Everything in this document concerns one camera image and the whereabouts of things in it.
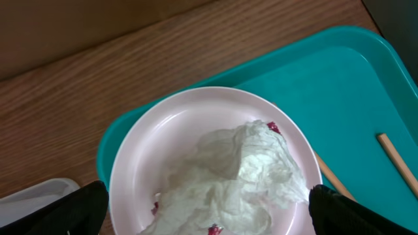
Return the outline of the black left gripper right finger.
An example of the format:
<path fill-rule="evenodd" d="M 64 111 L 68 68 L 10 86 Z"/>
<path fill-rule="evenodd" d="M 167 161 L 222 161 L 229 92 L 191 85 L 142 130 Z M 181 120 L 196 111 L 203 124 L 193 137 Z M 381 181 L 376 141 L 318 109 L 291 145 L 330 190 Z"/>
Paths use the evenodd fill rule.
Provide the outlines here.
<path fill-rule="evenodd" d="M 321 184 L 310 190 L 308 209 L 317 235 L 417 235 Z"/>

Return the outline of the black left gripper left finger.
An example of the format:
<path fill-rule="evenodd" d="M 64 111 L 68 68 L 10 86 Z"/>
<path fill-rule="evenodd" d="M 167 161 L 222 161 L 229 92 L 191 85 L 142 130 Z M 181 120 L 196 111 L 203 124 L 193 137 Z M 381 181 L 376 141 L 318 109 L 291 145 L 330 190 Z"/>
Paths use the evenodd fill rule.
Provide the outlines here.
<path fill-rule="evenodd" d="M 98 235 L 108 202 L 105 184 L 97 180 L 1 227 L 1 235 Z"/>

